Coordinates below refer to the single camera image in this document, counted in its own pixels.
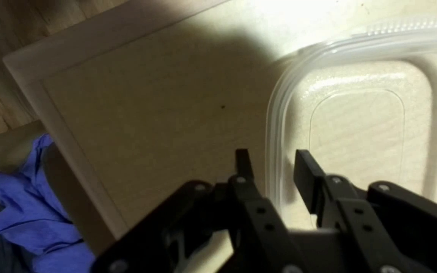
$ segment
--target blue cloth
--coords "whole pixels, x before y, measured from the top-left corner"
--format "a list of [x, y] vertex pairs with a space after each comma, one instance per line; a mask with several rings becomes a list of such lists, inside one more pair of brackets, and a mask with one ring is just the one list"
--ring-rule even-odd
[[34, 254], [37, 273], [90, 272], [94, 255], [52, 191], [41, 166], [49, 135], [34, 141], [15, 173], [0, 173], [0, 235]]

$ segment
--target plastic container lid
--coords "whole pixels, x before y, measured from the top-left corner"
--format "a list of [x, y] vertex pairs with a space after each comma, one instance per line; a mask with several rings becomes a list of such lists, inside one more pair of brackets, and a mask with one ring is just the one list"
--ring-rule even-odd
[[437, 20], [301, 50], [270, 100], [266, 146], [267, 196], [289, 228], [314, 228], [296, 149], [360, 188], [390, 181], [437, 202]]

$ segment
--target wooden board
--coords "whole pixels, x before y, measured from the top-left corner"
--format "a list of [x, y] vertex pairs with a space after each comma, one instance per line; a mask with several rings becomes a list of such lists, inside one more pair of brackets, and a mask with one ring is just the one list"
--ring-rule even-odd
[[6, 58], [119, 238], [188, 179], [225, 181], [252, 154], [289, 55], [430, 2], [129, 2]]

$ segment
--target purple fabric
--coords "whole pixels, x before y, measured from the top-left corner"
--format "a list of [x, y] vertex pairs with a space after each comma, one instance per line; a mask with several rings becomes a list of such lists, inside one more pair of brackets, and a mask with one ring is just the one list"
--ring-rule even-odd
[[0, 173], [0, 235], [35, 255], [37, 273], [90, 272], [94, 255], [52, 191], [41, 166], [49, 135], [34, 141], [18, 172]]

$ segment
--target wooden floor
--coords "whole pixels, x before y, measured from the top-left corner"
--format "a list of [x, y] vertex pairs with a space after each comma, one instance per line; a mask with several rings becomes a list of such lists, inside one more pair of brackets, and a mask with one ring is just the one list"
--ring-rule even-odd
[[2, 58], [126, 0], [0, 0], [0, 134], [38, 117], [5, 69]]

